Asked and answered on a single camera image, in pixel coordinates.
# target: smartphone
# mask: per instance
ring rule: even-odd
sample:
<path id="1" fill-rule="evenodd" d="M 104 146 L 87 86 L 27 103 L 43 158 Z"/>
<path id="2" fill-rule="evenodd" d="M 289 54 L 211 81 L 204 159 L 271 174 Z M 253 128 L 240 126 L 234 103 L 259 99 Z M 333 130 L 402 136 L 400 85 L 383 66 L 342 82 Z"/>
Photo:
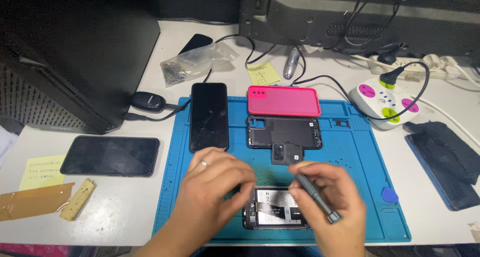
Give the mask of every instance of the smartphone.
<path id="1" fill-rule="evenodd" d="M 153 174 L 159 146 L 157 138 L 78 136 L 60 173 L 148 177 Z"/>
<path id="2" fill-rule="evenodd" d="M 318 117 L 322 112 L 317 91 L 290 86 L 256 86 L 248 88 L 248 111 L 274 116 Z"/>
<path id="3" fill-rule="evenodd" d="M 292 143 L 304 149 L 321 149 L 318 120 L 313 117 L 250 115 L 247 118 L 247 143 L 251 148 L 272 148 L 273 143 Z"/>
<path id="4" fill-rule="evenodd" d="M 245 229 L 311 229 L 287 187 L 256 186 L 242 223 Z"/>
<path id="5" fill-rule="evenodd" d="M 194 153 L 211 146 L 228 150 L 227 86 L 201 82 L 192 85 L 191 90 L 190 151 Z"/>
<path id="6" fill-rule="evenodd" d="M 182 54 L 184 52 L 187 52 L 196 48 L 210 45 L 212 44 L 212 42 L 213 42 L 213 39 L 206 35 L 195 34 L 193 35 L 193 37 L 191 37 L 187 45 L 185 45 L 185 47 L 183 47 L 183 49 L 178 54 Z"/>
<path id="7" fill-rule="evenodd" d="M 405 139 L 449 210 L 459 211 L 480 205 L 480 197 L 472 185 L 456 180 L 440 162 L 448 160 L 447 151 L 435 151 L 435 145 L 430 143 L 433 141 L 424 132 L 407 135 Z M 449 162 L 448 165 L 449 168 L 461 168 L 455 162 Z"/>

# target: white desk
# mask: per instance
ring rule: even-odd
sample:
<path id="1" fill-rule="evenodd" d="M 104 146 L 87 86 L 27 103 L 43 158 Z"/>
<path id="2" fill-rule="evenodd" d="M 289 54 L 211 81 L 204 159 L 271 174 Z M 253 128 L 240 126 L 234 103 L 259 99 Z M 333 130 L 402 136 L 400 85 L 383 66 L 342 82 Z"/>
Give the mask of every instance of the white desk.
<path id="1" fill-rule="evenodd" d="M 177 103 L 178 98 L 188 96 L 191 85 L 201 81 L 203 77 L 165 88 L 159 67 L 160 62 L 177 55 L 195 33 L 204 34 L 216 40 L 224 35 L 236 33 L 237 26 L 169 21 L 160 21 L 159 24 L 161 34 L 138 90 L 160 94 L 168 103 Z M 236 44 L 235 39 L 226 42 L 240 54 L 240 57 L 224 69 L 214 71 L 209 81 L 227 84 L 229 95 L 245 96 L 248 86 L 252 84 L 243 67 L 245 58 L 250 53 L 250 45 L 246 39 L 238 39 L 241 46 Z M 258 51 L 253 57 L 260 55 L 269 46 L 266 43 L 258 43 Z M 291 47 L 277 46 L 262 61 L 270 61 L 281 75 L 286 55 L 290 50 Z M 336 78 L 347 91 L 359 82 L 374 77 L 366 68 L 366 62 L 333 52 L 317 51 L 310 55 L 306 54 L 306 60 L 305 78 L 328 74 Z M 280 85 L 290 83 L 291 81 L 283 78 L 279 82 Z M 399 81 L 399 83 L 411 94 L 417 94 L 421 87 L 421 83 L 416 82 Z M 455 84 L 470 85 L 462 80 L 455 81 Z M 344 99 L 338 87 L 327 79 L 319 79 L 301 86 L 317 89 L 321 99 Z M 445 81 L 430 80 L 424 98 L 443 108 L 477 139 L 480 139 L 478 124 L 480 93 L 465 91 Z M 444 116 L 422 103 L 419 105 L 422 113 L 413 122 L 442 121 L 466 140 L 464 135 Z M 168 112 L 148 115 L 163 117 L 166 113 Z M 3 221 L 0 222 L 0 242 L 118 246 L 145 244 L 151 237 L 173 122 L 173 118 L 162 122 L 125 121 L 121 128 L 108 134 L 109 136 L 158 138 L 161 142 L 160 152 L 152 177 L 90 176 L 98 187 L 75 221 L 63 220 L 58 213 Z M 403 244 L 475 242 L 470 232 L 472 227 L 468 223 L 477 221 L 480 224 L 480 206 L 458 212 L 449 211 L 406 144 L 404 136 L 407 133 L 401 127 L 390 131 L 374 128 L 373 131 L 412 234 L 412 241 Z M 28 158 L 64 155 L 77 135 L 25 127 L 0 169 L 0 193 L 18 190 Z M 65 182 L 76 182 L 73 188 L 75 192 L 85 178 L 85 176 L 66 176 Z M 476 190 L 480 192 L 480 182 Z"/>

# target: blue silicone repair mat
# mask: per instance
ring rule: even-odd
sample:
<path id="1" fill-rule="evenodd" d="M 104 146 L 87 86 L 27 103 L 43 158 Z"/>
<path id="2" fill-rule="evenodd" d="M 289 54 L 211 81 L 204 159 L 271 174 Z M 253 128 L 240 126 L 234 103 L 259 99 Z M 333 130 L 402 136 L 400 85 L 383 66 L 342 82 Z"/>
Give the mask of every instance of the blue silicone repair mat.
<path id="1" fill-rule="evenodd" d="M 179 104 L 188 98 L 183 97 Z M 288 186 L 293 176 L 287 167 L 272 165 L 271 149 L 253 149 L 247 145 L 247 98 L 228 97 L 230 148 L 228 152 L 252 166 L 257 185 Z M 387 203 L 383 188 L 393 188 L 385 163 L 367 119 L 346 101 L 320 100 L 320 124 L 323 148 L 305 150 L 305 160 L 330 162 L 348 170 L 367 205 L 365 242 L 408 242 L 411 240 L 399 203 Z M 162 189 L 153 226 L 155 234 L 171 214 L 180 181 L 193 154 L 189 151 L 190 106 L 177 113 L 165 166 Z M 312 230 L 247 230 L 241 213 L 228 223 L 211 243 L 315 243 Z"/>

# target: screwdriver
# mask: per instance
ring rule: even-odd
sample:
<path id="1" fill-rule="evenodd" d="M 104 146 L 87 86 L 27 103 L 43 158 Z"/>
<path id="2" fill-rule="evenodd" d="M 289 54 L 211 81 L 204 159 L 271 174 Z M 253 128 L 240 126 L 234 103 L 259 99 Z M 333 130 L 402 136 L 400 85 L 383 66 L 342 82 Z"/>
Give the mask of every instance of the screwdriver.
<path id="1" fill-rule="evenodd" d="M 304 174 L 297 174 L 295 175 L 295 179 L 302 185 L 306 192 L 315 200 L 318 206 L 323 210 L 323 212 L 327 215 L 328 221 L 333 224 L 338 222 L 342 217 L 336 212 L 332 211 L 326 202 L 320 196 L 320 191 L 318 190 L 317 186 L 310 181 Z"/>

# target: plastic bag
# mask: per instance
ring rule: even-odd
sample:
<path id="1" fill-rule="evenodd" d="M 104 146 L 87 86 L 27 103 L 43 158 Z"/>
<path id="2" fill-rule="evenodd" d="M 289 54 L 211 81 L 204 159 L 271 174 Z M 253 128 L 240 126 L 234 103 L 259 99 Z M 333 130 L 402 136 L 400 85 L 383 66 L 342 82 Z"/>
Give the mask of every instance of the plastic bag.
<path id="1" fill-rule="evenodd" d="M 196 48 L 161 62 L 165 87 L 207 75 L 214 66 L 235 60 L 239 55 L 224 42 Z"/>

